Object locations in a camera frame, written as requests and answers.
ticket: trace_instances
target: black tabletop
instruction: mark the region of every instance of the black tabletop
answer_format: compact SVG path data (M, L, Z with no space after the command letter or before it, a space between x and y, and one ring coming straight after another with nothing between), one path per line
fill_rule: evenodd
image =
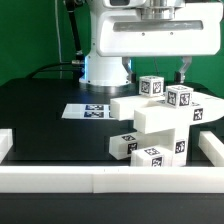
M196 91L204 86L186 83ZM132 121L67 120L67 103L109 104L118 95L81 90L71 80L14 79L0 87L0 128L14 146L1 165L127 165L108 152L111 136L135 131ZM224 136L223 120L190 132L188 164L211 165L197 147L200 130ZM223 194L0 194L0 223L223 223Z

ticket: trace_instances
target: green background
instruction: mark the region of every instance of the green background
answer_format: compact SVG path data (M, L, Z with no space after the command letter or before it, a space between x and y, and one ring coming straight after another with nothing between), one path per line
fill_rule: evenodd
M59 4L59 25L63 61L74 59L75 49L65 6ZM76 10L84 53L90 49L88 7ZM59 61L55 25L55 0L1 0L0 13L0 85L10 79L25 77L46 64ZM221 22L222 44L215 56L193 57L186 80L205 85L224 97L224 22ZM157 58L159 72L172 80L181 66L179 57ZM153 58L134 58L138 76L155 73Z

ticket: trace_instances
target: white block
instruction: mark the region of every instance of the white block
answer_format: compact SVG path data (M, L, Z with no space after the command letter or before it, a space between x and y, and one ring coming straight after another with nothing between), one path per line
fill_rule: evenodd
M172 152L161 146L139 149L132 152L131 166L171 166Z
M129 192L129 167L104 167L93 175L93 193Z
M135 110L134 128L144 134L174 129L193 120L191 107L172 108L166 105Z
M159 76L142 76L139 80L139 94L154 97L163 95L164 78Z
M183 85L167 86L165 103L175 108L189 107L193 91L192 88Z
M214 166L224 167L224 145L212 132L200 132L198 146Z
M174 129L172 166L186 166L189 129L189 125Z
M117 160L131 157L131 153L139 148L141 136L134 132L111 137L109 153Z
M146 96L129 96L114 98L110 101L110 114L117 120L133 120L134 110L143 107L152 107L158 105L157 101L164 100L164 96L146 97Z
M0 129L0 163L12 147L12 130Z

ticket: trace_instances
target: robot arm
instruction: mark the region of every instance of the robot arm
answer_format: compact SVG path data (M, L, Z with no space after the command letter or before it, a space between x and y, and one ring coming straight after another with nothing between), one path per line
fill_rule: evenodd
M83 85L127 86L132 82L130 57L180 56L184 73L194 55L220 49L221 2L191 0L86 0L91 15L91 51Z

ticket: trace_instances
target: cube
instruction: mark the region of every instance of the cube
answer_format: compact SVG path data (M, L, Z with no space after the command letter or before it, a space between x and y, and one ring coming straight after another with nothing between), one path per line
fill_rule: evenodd
M172 152L161 146L139 149L132 152L131 166L171 166Z
M131 157L131 153L139 147L137 133L119 135L110 138L109 153L117 160Z
M163 95L164 78L159 76L142 76L139 81L139 94L154 97Z
M192 88L183 85L167 86L165 104L175 108L189 107L193 91Z

